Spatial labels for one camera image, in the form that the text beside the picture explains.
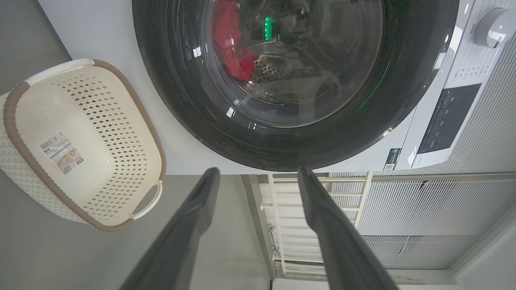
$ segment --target sticker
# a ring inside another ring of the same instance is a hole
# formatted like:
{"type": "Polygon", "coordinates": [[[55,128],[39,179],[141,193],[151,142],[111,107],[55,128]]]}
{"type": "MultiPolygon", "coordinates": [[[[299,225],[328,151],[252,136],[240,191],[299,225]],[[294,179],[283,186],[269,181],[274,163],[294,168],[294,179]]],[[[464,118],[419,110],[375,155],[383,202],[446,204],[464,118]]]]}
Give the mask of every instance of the sticker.
{"type": "Polygon", "coordinates": [[[64,175],[68,175],[84,161],[77,148],[62,131],[40,143],[39,148],[64,175]]]}
{"type": "Polygon", "coordinates": [[[401,148],[394,148],[389,151],[389,156],[387,157],[387,161],[385,162],[384,170],[394,170],[396,166],[396,162],[398,162],[399,153],[401,152],[401,148]]]}

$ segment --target white basket handle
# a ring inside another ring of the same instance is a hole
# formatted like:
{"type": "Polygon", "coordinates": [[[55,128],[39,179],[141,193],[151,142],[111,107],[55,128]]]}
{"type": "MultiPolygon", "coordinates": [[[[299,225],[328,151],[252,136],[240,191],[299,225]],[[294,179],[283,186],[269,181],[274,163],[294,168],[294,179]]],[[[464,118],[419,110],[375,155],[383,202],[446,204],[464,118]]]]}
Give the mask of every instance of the white basket handle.
{"type": "Polygon", "coordinates": [[[163,191],[163,182],[161,180],[156,180],[153,184],[151,184],[149,186],[149,188],[147,188],[147,191],[145,191],[145,194],[141,196],[140,200],[138,201],[138,203],[134,206],[134,208],[129,212],[129,217],[132,218],[132,219],[139,219],[141,218],[142,216],[144,216],[146,213],[148,213],[155,205],[156,203],[158,203],[158,200],[159,198],[161,197],[161,194],[162,194],[162,191],[163,191]],[[152,201],[144,208],[142,209],[139,213],[137,214],[132,214],[132,212],[138,207],[138,205],[140,204],[140,202],[145,198],[145,196],[147,195],[147,193],[149,193],[149,190],[151,190],[152,187],[154,187],[154,185],[157,185],[158,186],[158,191],[156,192],[156,195],[154,196],[154,198],[152,199],[152,201]]]}
{"type": "Polygon", "coordinates": [[[34,84],[37,84],[37,83],[39,83],[40,81],[42,81],[44,79],[53,77],[55,75],[58,75],[60,73],[65,72],[65,71],[73,70],[73,69],[75,69],[77,67],[92,66],[94,64],[95,64],[95,62],[93,62],[93,60],[87,59],[87,58],[67,61],[65,63],[62,63],[60,65],[56,65],[55,67],[51,67],[51,68],[46,69],[46,70],[44,70],[44,71],[42,71],[42,72],[40,72],[38,74],[35,74],[35,75],[31,76],[30,78],[28,78],[26,80],[26,82],[30,86],[33,86],[34,84]]]}

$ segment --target washing machine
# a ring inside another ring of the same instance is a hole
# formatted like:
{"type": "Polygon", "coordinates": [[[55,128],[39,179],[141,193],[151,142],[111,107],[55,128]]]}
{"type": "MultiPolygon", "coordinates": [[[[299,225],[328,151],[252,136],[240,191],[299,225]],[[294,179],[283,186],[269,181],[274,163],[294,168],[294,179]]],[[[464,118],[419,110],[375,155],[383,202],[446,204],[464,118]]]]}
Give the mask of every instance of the washing machine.
{"type": "Polygon", "coordinates": [[[131,82],[167,174],[444,162],[516,29],[515,1],[39,2],[131,82]]]}

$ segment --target red garment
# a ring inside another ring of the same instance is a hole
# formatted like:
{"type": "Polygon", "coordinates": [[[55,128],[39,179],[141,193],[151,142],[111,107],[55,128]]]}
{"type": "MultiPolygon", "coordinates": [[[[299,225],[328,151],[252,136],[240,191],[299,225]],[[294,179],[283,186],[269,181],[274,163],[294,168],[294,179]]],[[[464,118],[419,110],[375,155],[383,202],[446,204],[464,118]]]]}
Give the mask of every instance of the red garment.
{"type": "Polygon", "coordinates": [[[251,80],[254,61],[259,55],[253,49],[239,47],[242,32],[238,28],[240,14],[232,0],[217,1],[212,29],[213,40],[221,49],[229,75],[245,82],[251,80]]]}

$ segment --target round glass door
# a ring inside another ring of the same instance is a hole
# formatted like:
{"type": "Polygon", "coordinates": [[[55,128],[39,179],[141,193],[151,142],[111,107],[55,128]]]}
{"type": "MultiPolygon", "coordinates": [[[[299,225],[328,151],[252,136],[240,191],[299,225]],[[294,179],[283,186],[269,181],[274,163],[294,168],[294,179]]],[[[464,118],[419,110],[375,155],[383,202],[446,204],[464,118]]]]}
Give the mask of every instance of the round glass door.
{"type": "Polygon", "coordinates": [[[148,73],[215,152],[274,171],[354,156],[433,80],[458,0],[133,0],[148,73]]]}

